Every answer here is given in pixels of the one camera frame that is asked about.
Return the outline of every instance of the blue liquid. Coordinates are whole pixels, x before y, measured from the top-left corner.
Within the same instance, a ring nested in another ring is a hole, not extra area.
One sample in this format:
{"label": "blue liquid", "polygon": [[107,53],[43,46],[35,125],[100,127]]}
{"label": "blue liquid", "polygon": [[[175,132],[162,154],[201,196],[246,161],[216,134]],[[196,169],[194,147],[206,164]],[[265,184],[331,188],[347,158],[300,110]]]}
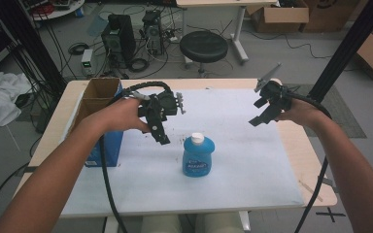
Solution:
{"label": "blue liquid", "polygon": [[208,175],[212,167],[211,153],[215,150],[214,142],[205,137],[201,145],[195,145],[191,137],[184,142],[183,172],[188,177]]}

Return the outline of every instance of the person's leg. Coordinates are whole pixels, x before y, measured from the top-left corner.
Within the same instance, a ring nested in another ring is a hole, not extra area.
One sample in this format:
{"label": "person's leg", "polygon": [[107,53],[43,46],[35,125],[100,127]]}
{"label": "person's leg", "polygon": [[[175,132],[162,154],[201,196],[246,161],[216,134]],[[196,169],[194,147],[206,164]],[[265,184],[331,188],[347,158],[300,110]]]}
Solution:
{"label": "person's leg", "polygon": [[200,214],[196,218],[196,233],[243,233],[238,212]]}
{"label": "person's leg", "polygon": [[181,233],[181,223],[177,215],[143,216],[141,233]]}

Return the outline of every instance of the round stool seat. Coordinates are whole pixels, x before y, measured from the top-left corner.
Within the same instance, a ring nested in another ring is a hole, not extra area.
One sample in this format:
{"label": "round stool seat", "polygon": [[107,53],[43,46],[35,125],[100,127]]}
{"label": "round stool seat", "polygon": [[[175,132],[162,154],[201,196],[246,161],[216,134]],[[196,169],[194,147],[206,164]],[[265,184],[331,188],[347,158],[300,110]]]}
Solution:
{"label": "round stool seat", "polygon": [[226,57],[228,43],[222,36],[210,31],[194,31],[181,39],[180,49],[193,61],[211,63]]}

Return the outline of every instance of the blue bottle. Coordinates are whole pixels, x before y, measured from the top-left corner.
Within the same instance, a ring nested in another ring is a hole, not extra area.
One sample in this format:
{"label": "blue bottle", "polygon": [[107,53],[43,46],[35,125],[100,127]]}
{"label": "blue bottle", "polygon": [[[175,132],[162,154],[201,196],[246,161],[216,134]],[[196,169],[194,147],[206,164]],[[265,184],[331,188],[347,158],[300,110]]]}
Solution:
{"label": "blue bottle", "polygon": [[211,171],[214,142],[201,133],[192,133],[184,141],[183,172],[188,177],[203,177]]}

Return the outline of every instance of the hand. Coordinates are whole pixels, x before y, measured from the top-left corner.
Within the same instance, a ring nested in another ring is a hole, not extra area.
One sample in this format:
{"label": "hand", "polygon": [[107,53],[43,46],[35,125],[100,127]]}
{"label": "hand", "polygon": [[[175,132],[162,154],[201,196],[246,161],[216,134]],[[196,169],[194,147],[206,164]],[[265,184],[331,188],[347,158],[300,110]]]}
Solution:
{"label": "hand", "polygon": [[139,129],[142,132],[150,132],[150,128],[138,118],[140,100],[134,98],[119,99],[114,104],[89,116],[103,122],[104,131],[124,131]]}
{"label": "hand", "polygon": [[319,122],[322,117],[326,117],[320,110],[311,104],[298,100],[292,99],[291,108],[289,111],[281,113],[276,120],[292,120],[293,122],[307,127],[313,127],[313,125]]}

